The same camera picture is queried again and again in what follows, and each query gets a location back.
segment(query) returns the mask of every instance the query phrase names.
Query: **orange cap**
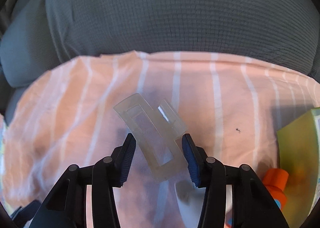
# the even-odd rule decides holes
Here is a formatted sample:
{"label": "orange cap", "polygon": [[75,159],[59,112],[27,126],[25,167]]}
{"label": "orange cap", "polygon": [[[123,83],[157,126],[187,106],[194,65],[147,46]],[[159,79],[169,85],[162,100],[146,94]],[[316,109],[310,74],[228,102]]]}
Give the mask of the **orange cap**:
{"label": "orange cap", "polygon": [[287,203],[287,197],[285,194],[274,186],[266,186],[267,190],[271,194],[272,198],[277,202],[277,205],[282,210]]}
{"label": "orange cap", "polygon": [[287,184],[288,177],[289,174],[287,171],[280,168],[271,168],[267,171],[266,175],[262,180],[262,183],[265,186],[274,186],[283,191],[285,185]]}

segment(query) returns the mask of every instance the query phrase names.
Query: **white stripe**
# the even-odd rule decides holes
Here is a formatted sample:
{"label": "white stripe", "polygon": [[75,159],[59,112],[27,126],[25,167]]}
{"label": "white stripe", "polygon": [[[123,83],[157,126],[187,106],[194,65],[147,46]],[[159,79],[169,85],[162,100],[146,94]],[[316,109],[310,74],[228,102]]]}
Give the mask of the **white stripe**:
{"label": "white stripe", "polygon": [[180,99],[180,74],[181,74],[181,60],[180,52],[175,52],[173,55],[175,59],[174,63],[174,75],[172,83],[172,98],[171,105],[176,111],[179,110],[179,99]]}
{"label": "white stripe", "polygon": [[[163,162],[168,162],[171,159],[171,153],[169,149],[166,150]],[[164,218],[164,212],[167,204],[167,197],[169,191],[169,180],[163,181],[159,184],[156,213],[153,219],[153,228],[161,227],[161,222]]]}
{"label": "white stripe", "polygon": [[291,84],[288,82],[287,78],[285,77],[286,72],[283,72],[282,78],[284,81],[288,84],[289,90],[291,92],[291,97],[292,97],[292,103],[293,103],[293,119],[295,120],[297,118],[297,108],[296,108],[296,97],[294,96],[294,92],[292,89]]}
{"label": "white stripe", "polygon": [[276,94],[277,130],[279,130],[282,128],[282,119],[281,119],[281,111],[280,111],[280,96],[279,96],[278,86],[277,86],[276,82],[273,80],[273,78],[270,77],[269,70],[270,69],[266,69],[264,71],[264,73],[265,73],[266,77],[268,77],[268,79],[271,81],[273,90],[275,91],[275,94]]}
{"label": "white stripe", "polygon": [[[7,157],[6,157],[6,161],[7,161],[7,164],[9,164],[8,166],[8,169],[10,170],[10,168],[12,168],[12,166],[13,166],[13,164],[12,164],[12,150],[13,150],[13,146],[12,146],[12,143],[11,143],[11,148],[10,148],[10,156],[9,156],[9,159],[7,159]],[[13,181],[13,173],[12,173],[12,171],[8,171],[8,175],[9,175],[9,178],[8,178],[8,180],[10,181],[10,183],[9,183],[9,185],[10,185],[10,187],[11,188],[13,188],[14,187],[14,181]]]}
{"label": "white stripe", "polygon": [[[83,108],[84,99],[87,96],[89,85],[90,85],[91,80],[92,80],[92,69],[91,69],[91,65],[90,65],[91,64],[90,60],[91,60],[91,58],[88,57],[86,61],[83,61],[85,63],[85,66],[87,67],[87,70],[88,70],[88,77],[87,77],[87,80],[86,80],[86,82],[84,84],[84,87],[82,89],[82,93],[81,93],[79,102],[77,104],[76,116],[75,116],[75,118],[73,120],[73,124],[71,125],[70,129],[73,129],[75,126],[78,125],[78,121],[79,121],[80,116],[82,114],[82,108]],[[66,133],[66,135],[64,135],[63,138],[61,139],[61,143],[62,144],[61,144],[61,148],[60,148],[60,162],[64,161],[65,153],[66,153],[66,145],[67,145],[66,141],[67,141],[70,133],[71,133],[71,131],[68,131]]]}
{"label": "white stripe", "polygon": [[[92,80],[92,69],[91,69],[91,65],[90,65],[91,58],[90,57],[86,57],[86,58],[82,57],[82,58],[79,58],[79,59],[81,59],[83,61],[83,63],[85,64],[85,66],[87,68],[87,71],[88,71],[88,77],[87,77],[87,80],[86,80],[86,82],[84,84],[84,87],[82,89],[82,93],[81,93],[79,102],[77,104],[77,111],[76,111],[76,116],[75,116],[75,118],[73,120],[73,124],[71,125],[69,130],[65,133],[65,135],[63,135],[63,137],[59,140],[59,144],[61,144],[60,154],[59,154],[59,156],[60,156],[59,162],[63,162],[64,161],[65,152],[66,152],[66,146],[67,146],[67,142],[66,141],[68,139],[68,136],[71,133],[71,129],[73,129],[75,126],[78,125],[78,121],[79,121],[81,113],[82,113],[84,99],[86,98],[86,95],[87,95],[87,92],[88,92],[88,89],[89,89],[89,85],[90,85],[91,80]],[[57,99],[56,106],[55,106],[56,109],[52,114],[51,131],[50,131],[50,146],[52,146],[52,144],[54,142],[54,130],[55,130],[55,122],[56,122],[57,105],[59,104],[61,98],[63,97],[63,94],[66,91],[66,88],[67,88],[67,86],[65,86],[65,88],[61,92],[61,96]],[[61,170],[61,164],[59,164],[57,175],[58,175],[58,173],[60,173],[60,170]],[[44,180],[42,178],[42,172],[43,172],[43,168],[41,166],[40,170],[38,171],[38,178],[39,178],[40,186],[44,189],[45,186],[44,186]]]}
{"label": "white stripe", "polygon": [[252,63],[252,58],[246,56],[246,58],[245,58],[245,63],[251,64],[251,63]]}
{"label": "white stripe", "polygon": [[1,160],[0,160],[0,176],[3,176],[5,174],[5,168],[4,168],[4,157],[2,156],[1,157]]}
{"label": "white stripe", "polygon": [[253,160],[252,160],[252,168],[257,169],[258,163],[257,163],[257,153],[258,148],[260,144],[260,122],[259,122],[259,98],[258,94],[254,88],[254,85],[252,84],[250,78],[247,75],[246,72],[246,64],[241,65],[241,72],[244,76],[244,79],[247,83],[247,86],[249,87],[249,90],[252,95],[252,101],[253,101],[253,110],[254,110],[254,151],[253,151]]}
{"label": "white stripe", "polygon": [[315,84],[314,84],[314,86],[313,86],[313,94],[314,94],[314,96],[315,96],[316,106],[319,107],[318,99],[317,99],[317,96],[316,96],[316,84],[317,84],[317,82],[315,81]]}
{"label": "white stripe", "polygon": [[[179,97],[180,97],[180,75],[181,75],[181,60],[180,60],[180,52],[175,52],[173,55],[175,59],[174,64],[174,75],[172,82],[172,98],[171,104],[175,108],[176,111],[179,109]],[[170,159],[170,151],[167,150],[163,162],[167,162]],[[158,191],[158,199],[156,205],[156,213],[153,219],[153,227],[161,227],[162,220],[164,218],[164,212],[167,204],[168,197],[168,189],[169,189],[169,181],[163,181],[159,184]]]}
{"label": "white stripe", "polygon": [[[118,77],[118,58],[119,58],[118,56],[114,56],[113,57],[113,69],[114,69],[114,71],[113,71],[112,80],[111,80],[111,83],[109,84],[109,86],[107,87],[106,91],[103,93],[103,95],[97,101],[97,105],[99,105],[101,102],[103,102],[106,99],[106,97],[109,94],[109,92],[108,92],[109,87],[114,84],[114,82],[116,81],[116,79]],[[59,139],[59,141],[55,142],[55,144],[49,148],[49,150],[47,151],[46,155],[41,159],[41,163],[40,163],[41,166],[44,166],[44,163],[46,162],[46,160],[48,158],[50,158],[52,156],[52,153],[54,152],[54,150],[59,149],[60,142],[64,138],[64,136],[68,135],[77,126],[81,125],[95,109],[96,109],[96,107],[93,106],[91,110],[88,110],[87,112],[83,113],[82,116],[81,116],[81,120],[79,120],[78,124],[73,126],[73,127],[70,127],[68,132],[64,133],[63,136]],[[60,170],[58,169],[56,171],[56,176],[53,177],[52,180],[54,182],[56,182],[58,180],[58,178],[60,177],[60,175],[61,175],[61,173],[60,173]]]}
{"label": "white stripe", "polygon": [[297,83],[297,84],[299,85],[299,87],[300,87],[300,90],[301,90],[301,93],[302,93],[302,96],[303,96],[304,108],[305,108],[306,111],[307,111],[306,97],[305,97],[304,91],[303,91],[303,89],[302,89],[302,87],[301,87],[301,85],[300,85],[300,83],[299,83],[299,75],[297,75],[297,77],[296,77],[296,83]]}
{"label": "white stripe", "polygon": [[143,92],[143,86],[144,86],[144,81],[146,79],[146,74],[148,71],[149,67],[149,61],[146,59],[147,54],[140,52],[139,57],[142,59],[142,70],[140,73],[140,77],[138,80],[138,86],[137,86],[137,93],[142,93]]}
{"label": "white stripe", "polygon": [[[50,83],[51,80],[52,80],[52,73],[50,74],[49,80],[48,80],[47,83],[46,83],[46,87],[43,89],[43,92],[41,93],[40,99],[42,99],[43,95],[46,93],[47,86],[49,85],[49,83]],[[26,92],[29,90],[29,88],[30,88],[30,87],[28,87],[28,88],[24,91],[23,95],[26,94]],[[26,111],[26,109],[28,109],[30,106],[33,106],[33,105],[34,105],[34,104],[33,104],[32,102],[30,102],[30,103],[25,104],[23,108],[19,108],[19,110],[16,110],[16,111],[15,111],[14,118],[15,118],[15,119],[16,119],[16,118],[20,118],[20,117],[23,115],[23,113]]]}
{"label": "white stripe", "polygon": [[115,56],[113,57],[113,77],[111,80],[111,83],[109,84],[108,88],[106,89],[105,93],[103,94],[103,99],[102,101],[99,103],[98,105],[98,115],[97,115],[97,120],[96,120],[96,124],[94,126],[94,131],[93,131],[93,135],[92,135],[92,139],[91,139],[91,143],[88,149],[88,153],[87,156],[84,160],[84,165],[87,166],[92,158],[92,154],[94,151],[94,148],[96,146],[98,137],[99,137],[99,133],[100,133],[100,128],[101,128],[101,124],[102,124],[102,120],[103,120],[103,116],[104,116],[104,110],[105,110],[105,104],[106,104],[106,99],[108,97],[108,95],[111,92],[111,89],[113,88],[113,85],[115,84],[117,78],[118,78],[118,57]]}
{"label": "white stripe", "polygon": [[[23,155],[23,152],[22,152],[22,149],[21,149],[21,146],[22,146],[22,142],[19,142],[17,144],[17,146],[15,147],[16,149],[16,152],[18,153],[18,155]],[[24,191],[28,191],[29,189],[25,189],[25,182],[23,181],[23,173],[22,173],[22,156],[19,157],[19,166],[20,166],[20,187],[18,188],[18,191],[17,191],[17,194],[18,194],[18,198],[24,198],[25,196],[22,196],[23,192]]]}
{"label": "white stripe", "polygon": [[306,87],[307,87],[309,96],[310,96],[310,98],[312,100],[312,104],[313,104],[313,103],[315,103],[315,101],[313,100],[313,97],[311,96],[311,93],[310,93],[310,90],[309,90],[309,78],[306,79]]}
{"label": "white stripe", "polygon": [[[62,70],[62,67],[60,67],[58,70],[60,70],[60,74],[62,74],[62,71],[63,71],[63,70]],[[23,131],[22,131],[22,134],[21,134],[21,137],[20,137],[20,139],[19,139],[19,142],[21,142],[22,138],[24,137],[25,131],[26,131],[27,129],[29,129],[29,124],[34,122],[35,119],[34,119],[33,117],[37,117],[37,116],[38,116],[38,111],[42,108],[42,107],[39,108],[39,106],[41,106],[42,100],[43,100],[43,98],[44,98],[44,94],[46,94],[47,92],[49,92],[50,90],[52,90],[52,85],[50,85],[50,81],[51,81],[51,80],[52,80],[52,74],[51,74],[50,79],[49,79],[49,81],[47,82],[47,84],[46,84],[46,86],[45,86],[45,88],[44,88],[44,91],[43,91],[42,94],[41,94],[41,97],[39,98],[38,103],[36,104],[35,108],[32,110],[30,116],[29,116],[28,119],[27,119],[27,122],[26,122],[25,125],[24,125],[24,129],[23,129]]]}
{"label": "white stripe", "polygon": [[[52,91],[52,94],[54,94],[54,93],[57,93],[57,91],[58,91],[58,94],[59,94],[59,96],[58,96],[58,98],[56,99],[57,101],[56,102],[54,102],[54,112],[53,112],[53,115],[54,115],[54,119],[52,120],[53,122],[51,123],[51,128],[52,128],[52,125],[54,126],[55,125],[55,114],[56,114],[56,110],[57,110],[57,105],[59,104],[59,101],[62,99],[62,97],[63,97],[63,94],[65,93],[65,91],[66,91],[66,89],[68,88],[68,85],[69,85],[69,81],[70,81],[70,79],[69,79],[69,74],[70,74],[70,72],[71,72],[71,70],[74,68],[74,66],[75,66],[75,64],[77,63],[77,60],[76,59],[74,59],[74,60],[72,60],[72,62],[71,62],[71,66],[68,68],[68,67],[66,67],[67,69],[64,71],[63,70],[63,67],[60,67],[61,68],[61,74],[59,75],[59,80],[57,81],[57,85],[55,86],[55,88],[53,89],[54,91]],[[65,77],[65,78],[67,78],[67,81],[64,83],[64,84],[62,84],[62,87],[59,89],[59,86],[60,86],[60,83],[61,83],[61,81],[62,81],[62,78],[63,77]],[[49,104],[52,104],[53,103],[53,98],[55,98],[56,96],[55,95],[52,95],[47,101],[46,101],[46,104],[45,104],[45,106],[44,107],[47,107],[47,105]],[[33,137],[32,137],[32,146],[33,146],[33,142],[34,142],[34,135],[36,135],[36,133],[37,133],[37,130],[38,130],[38,127],[39,127],[39,117],[37,118],[37,123],[36,123],[36,127],[35,127],[35,132],[33,133]],[[45,189],[45,187],[44,187],[44,181],[43,181],[43,178],[42,178],[42,170],[43,170],[43,165],[40,163],[41,161],[37,161],[37,163],[35,163],[35,160],[34,160],[34,158],[33,158],[33,167],[32,167],[32,169],[31,169],[31,171],[30,171],[30,174],[29,174],[29,176],[28,176],[28,183],[31,183],[32,182],[32,178],[34,177],[34,175],[35,175],[35,173],[36,173],[36,175],[38,176],[38,179],[39,179],[39,185],[40,185],[40,187],[42,188],[42,189]]]}
{"label": "white stripe", "polygon": [[[63,68],[60,67],[59,70],[60,70],[59,78],[58,78],[58,81],[57,81],[57,84],[55,85],[55,87],[52,88],[52,86],[49,84],[49,82],[47,83],[47,86],[48,86],[48,87],[51,87],[51,90],[50,90],[50,91],[51,91],[52,94],[55,94],[55,93],[56,93],[56,91],[58,90],[59,84],[60,84],[60,82],[61,82],[61,80],[62,80]],[[50,104],[50,103],[52,102],[52,98],[53,98],[53,97],[54,97],[54,95],[52,95],[49,99],[47,99],[47,100],[45,101],[43,108],[46,108],[46,107],[48,106],[48,104]],[[39,101],[38,104],[41,104],[42,98],[43,98],[43,96],[40,98],[40,101]],[[39,118],[39,112],[40,112],[39,109],[34,108],[34,110],[32,111],[32,114],[31,114],[31,115],[35,114],[35,117],[36,117],[36,118],[34,119],[34,129],[33,129],[33,132],[32,132],[31,138],[30,138],[30,141],[31,141],[31,142],[30,142],[30,144],[31,144],[31,149],[30,149],[30,150],[31,150],[31,152],[32,152],[32,153],[31,153],[31,158],[32,158],[32,162],[33,162],[32,168],[31,168],[31,171],[29,172],[28,177],[26,178],[26,182],[24,182],[25,185],[19,187],[18,193],[21,193],[21,190],[24,190],[24,191],[27,191],[27,192],[31,191],[31,190],[33,189],[33,187],[31,187],[31,185],[32,185],[32,177],[33,177],[33,175],[34,175],[35,172],[36,172],[37,174],[39,173],[39,172],[36,171],[36,167],[38,166],[38,164],[36,163],[36,160],[35,160],[35,158],[34,158],[34,154],[35,154],[35,153],[34,153],[34,151],[35,151],[35,149],[34,149],[34,139],[35,139],[36,133],[37,133],[38,128],[39,128],[39,120],[40,120],[40,118]],[[21,165],[21,162],[20,162],[20,161],[19,161],[19,164],[20,164],[20,177],[21,177],[21,179],[22,179],[23,173],[22,173],[22,165]]]}
{"label": "white stripe", "polygon": [[[216,53],[211,54],[211,60],[216,61],[218,56]],[[215,116],[215,141],[213,148],[213,156],[221,160],[222,143],[223,143],[223,110],[219,74],[216,70],[216,63],[210,63],[210,71],[212,77],[213,98],[214,98],[214,116]]]}

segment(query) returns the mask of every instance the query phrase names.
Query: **white object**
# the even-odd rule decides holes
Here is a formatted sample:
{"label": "white object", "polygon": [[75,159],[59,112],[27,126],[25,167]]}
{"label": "white object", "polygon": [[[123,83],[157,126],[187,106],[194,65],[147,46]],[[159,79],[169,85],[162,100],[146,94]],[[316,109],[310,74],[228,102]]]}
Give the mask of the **white object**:
{"label": "white object", "polygon": [[[205,188],[197,188],[190,180],[175,183],[181,218],[186,228],[198,227]],[[226,213],[232,209],[232,186],[226,187]]]}
{"label": "white object", "polygon": [[187,126],[166,100],[153,110],[135,93],[118,103],[114,110],[136,139],[156,181],[167,180],[187,168],[188,163],[175,142]]}

